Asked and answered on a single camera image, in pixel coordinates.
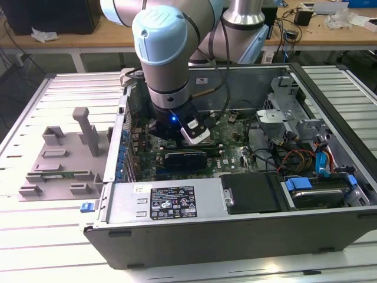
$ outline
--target wooden table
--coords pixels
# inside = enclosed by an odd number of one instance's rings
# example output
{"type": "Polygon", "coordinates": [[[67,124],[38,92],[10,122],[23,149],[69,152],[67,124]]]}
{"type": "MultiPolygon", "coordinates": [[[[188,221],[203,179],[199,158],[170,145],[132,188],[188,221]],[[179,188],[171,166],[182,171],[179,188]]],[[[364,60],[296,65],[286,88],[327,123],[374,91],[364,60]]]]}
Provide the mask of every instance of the wooden table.
{"type": "MultiPolygon", "coordinates": [[[[279,8],[277,16],[299,6],[301,0],[287,0],[287,8],[279,8]]],[[[352,12],[366,17],[376,17],[377,9],[350,9],[352,12]]],[[[293,21],[295,15],[289,15],[286,19],[293,21]]],[[[325,25],[326,16],[317,15],[310,20],[308,27],[301,27],[302,39],[295,45],[298,51],[336,51],[336,50],[375,50],[377,49],[377,33],[368,31],[364,27],[352,26],[352,28],[329,29],[325,25]]],[[[284,22],[284,28],[298,31],[298,29],[284,22]]],[[[264,46],[264,62],[270,62],[280,42],[280,31],[275,28],[270,40],[264,46]]]]}
{"type": "MultiPolygon", "coordinates": [[[[287,8],[279,8],[280,17],[285,11],[293,9],[302,2],[300,0],[287,0],[287,8]]],[[[352,9],[358,15],[377,17],[377,9],[352,9]]],[[[287,17],[293,20],[294,15],[287,17]]],[[[330,30],[326,27],[325,16],[315,16],[308,27],[302,27],[303,36],[295,46],[298,51],[335,51],[335,50],[377,50],[377,34],[365,28],[353,26],[351,29],[330,30]]],[[[7,54],[20,54],[20,50],[9,39],[0,21],[0,47],[7,54]]],[[[297,29],[285,22],[287,29],[297,29]]],[[[70,54],[78,73],[85,72],[82,62],[82,54],[85,53],[109,53],[109,52],[135,52],[134,40],[131,29],[122,27],[102,17],[93,34],[75,35],[61,34],[56,41],[40,43],[29,35],[16,36],[11,31],[16,43],[29,54],[70,54]]],[[[267,40],[263,47],[263,62],[269,63],[280,42],[280,33],[275,28],[272,38],[267,40]]]]}

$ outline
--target metal bracket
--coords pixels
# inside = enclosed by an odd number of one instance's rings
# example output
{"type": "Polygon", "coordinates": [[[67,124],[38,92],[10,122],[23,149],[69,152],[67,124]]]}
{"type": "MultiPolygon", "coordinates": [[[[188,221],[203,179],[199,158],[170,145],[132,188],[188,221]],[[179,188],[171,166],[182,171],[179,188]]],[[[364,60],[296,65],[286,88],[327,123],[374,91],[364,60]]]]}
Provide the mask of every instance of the metal bracket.
{"type": "Polygon", "coordinates": [[[325,122],[322,119],[300,120],[297,121],[296,130],[301,140],[311,140],[324,125],[325,122]]]}

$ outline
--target gray floor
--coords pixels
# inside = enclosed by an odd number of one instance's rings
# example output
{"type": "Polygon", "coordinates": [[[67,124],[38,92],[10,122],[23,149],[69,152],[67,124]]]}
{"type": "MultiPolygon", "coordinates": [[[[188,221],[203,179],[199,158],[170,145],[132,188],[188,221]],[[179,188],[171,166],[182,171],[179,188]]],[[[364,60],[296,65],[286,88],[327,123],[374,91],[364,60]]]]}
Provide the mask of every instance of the gray floor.
{"type": "MultiPolygon", "coordinates": [[[[332,58],[331,64],[337,64],[336,56],[332,58]]],[[[324,65],[328,52],[301,52],[294,56],[292,62],[301,65],[324,65]]],[[[138,59],[135,54],[125,55],[128,67],[138,66],[138,59]]],[[[85,54],[85,65],[89,72],[120,71],[118,54],[85,54]]],[[[41,66],[46,73],[75,73],[75,67],[69,55],[37,55],[35,62],[41,66]]],[[[282,62],[282,56],[276,58],[276,62],[282,62]]],[[[355,75],[357,75],[369,88],[375,89],[377,84],[377,67],[373,60],[359,51],[351,51],[343,58],[345,64],[355,75]]],[[[11,127],[32,97],[37,85],[21,79],[26,76],[30,60],[26,59],[25,67],[19,70],[7,72],[0,78],[0,115],[11,127]]],[[[43,80],[44,75],[32,64],[28,71],[28,78],[37,83],[43,80]]],[[[8,132],[0,117],[0,142],[8,132]]]]}

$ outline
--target green circuit board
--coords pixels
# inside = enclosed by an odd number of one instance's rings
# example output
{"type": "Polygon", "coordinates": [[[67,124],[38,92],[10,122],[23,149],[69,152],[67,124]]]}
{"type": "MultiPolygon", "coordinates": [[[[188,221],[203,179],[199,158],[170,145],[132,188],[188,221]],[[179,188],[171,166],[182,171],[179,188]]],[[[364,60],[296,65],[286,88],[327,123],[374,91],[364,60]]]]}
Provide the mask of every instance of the green circuit board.
{"type": "Polygon", "coordinates": [[[218,157],[209,157],[207,167],[196,172],[165,172],[163,156],[167,153],[187,152],[178,149],[174,141],[162,140],[146,131],[146,124],[138,123],[137,133],[133,134],[133,145],[137,160],[138,182],[155,180],[202,179],[219,177],[223,174],[258,172],[255,161],[249,158],[245,148],[244,130],[245,119],[228,122],[230,113],[225,113],[220,123],[211,130],[210,138],[200,147],[190,147],[192,151],[209,151],[218,157]]]}

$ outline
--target warning label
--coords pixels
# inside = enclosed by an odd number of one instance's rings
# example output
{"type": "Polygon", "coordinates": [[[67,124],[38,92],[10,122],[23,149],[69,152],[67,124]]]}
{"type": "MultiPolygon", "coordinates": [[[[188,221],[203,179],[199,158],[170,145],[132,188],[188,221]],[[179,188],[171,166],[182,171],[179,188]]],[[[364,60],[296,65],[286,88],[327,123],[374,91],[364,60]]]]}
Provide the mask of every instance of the warning label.
{"type": "Polygon", "coordinates": [[[151,189],[152,220],[197,217],[194,187],[151,189]]]}

